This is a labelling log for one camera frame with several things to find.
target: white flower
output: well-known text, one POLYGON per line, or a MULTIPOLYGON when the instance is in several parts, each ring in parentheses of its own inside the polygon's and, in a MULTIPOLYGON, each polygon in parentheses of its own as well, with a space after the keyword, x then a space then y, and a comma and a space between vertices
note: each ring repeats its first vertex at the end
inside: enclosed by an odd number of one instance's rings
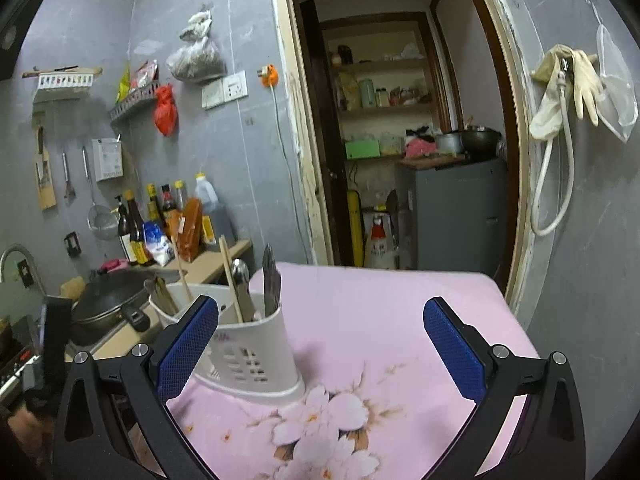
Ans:
POLYGON ((278 469, 275 480, 360 480, 371 475, 380 461, 369 451, 353 452, 354 441, 322 436, 303 436, 293 460, 278 469))
POLYGON ((282 422, 273 428, 276 446, 292 444, 305 435, 359 430, 369 416, 358 397, 338 394, 329 400, 329 393, 321 384, 309 391, 305 400, 279 409, 278 414, 282 422))

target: dark wooden door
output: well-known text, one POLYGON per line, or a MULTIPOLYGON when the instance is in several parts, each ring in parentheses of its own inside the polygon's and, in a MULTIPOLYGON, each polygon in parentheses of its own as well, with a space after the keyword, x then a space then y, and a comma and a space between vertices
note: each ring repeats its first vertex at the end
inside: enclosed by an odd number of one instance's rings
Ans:
POLYGON ((334 250, 334 264, 353 265, 349 206, 347 204, 347 172, 344 147, 338 124, 334 90, 329 72, 324 38, 318 21, 316 4, 307 0, 300 4, 304 37, 300 38, 318 140, 322 184, 329 216, 329 229, 334 250))

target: white hose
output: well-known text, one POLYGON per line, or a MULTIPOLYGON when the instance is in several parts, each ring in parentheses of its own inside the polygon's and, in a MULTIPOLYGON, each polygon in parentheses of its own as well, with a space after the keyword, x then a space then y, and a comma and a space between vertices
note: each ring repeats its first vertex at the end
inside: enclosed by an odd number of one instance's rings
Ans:
POLYGON ((564 140, 566 142, 566 152, 569 159, 569 182, 567 183, 567 190, 562 201, 562 207, 558 213, 558 216, 544 229, 541 229, 538 222, 540 216, 540 195, 542 194, 542 186, 545 183, 546 170, 549 168, 549 161, 551 160, 551 150, 553 148, 554 140, 548 140, 546 142, 545 157, 542 161, 542 168, 540 169, 540 176, 538 177, 538 183, 536 184, 536 192, 533 195, 533 207, 531 209, 531 229, 540 237, 547 236, 549 233, 558 227, 558 224, 564 218, 566 210, 571 202, 571 195, 574 192, 574 146, 571 142, 571 128, 569 126, 569 117, 566 110, 566 100, 564 98, 564 88, 566 87, 566 79, 564 78, 564 72, 558 76, 558 88, 560 91, 560 109, 562 111, 562 129, 564 130, 564 140))

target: green box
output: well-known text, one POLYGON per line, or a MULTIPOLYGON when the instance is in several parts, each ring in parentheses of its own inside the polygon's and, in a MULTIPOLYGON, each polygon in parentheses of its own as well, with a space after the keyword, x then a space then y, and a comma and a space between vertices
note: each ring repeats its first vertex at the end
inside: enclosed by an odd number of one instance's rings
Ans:
POLYGON ((344 145, 347 159, 376 158, 380 156, 380 142, 377 140, 353 140, 344 145))

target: floral tablecloth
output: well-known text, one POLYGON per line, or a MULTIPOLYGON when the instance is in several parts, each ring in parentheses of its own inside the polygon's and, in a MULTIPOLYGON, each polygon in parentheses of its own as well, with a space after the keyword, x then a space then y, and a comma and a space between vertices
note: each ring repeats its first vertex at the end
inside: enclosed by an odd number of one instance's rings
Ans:
MULTIPOLYGON (((191 378, 168 403, 221 480, 415 480, 473 409, 422 324, 442 296, 489 344, 537 357, 500 291, 480 274, 278 264, 287 334, 306 383, 284 408, 214 392, 191 378)), ((262 290, 259 272, 251 290, 262 290)), ((517 399, 481 471, 496 465, 522 410, 517 399)))

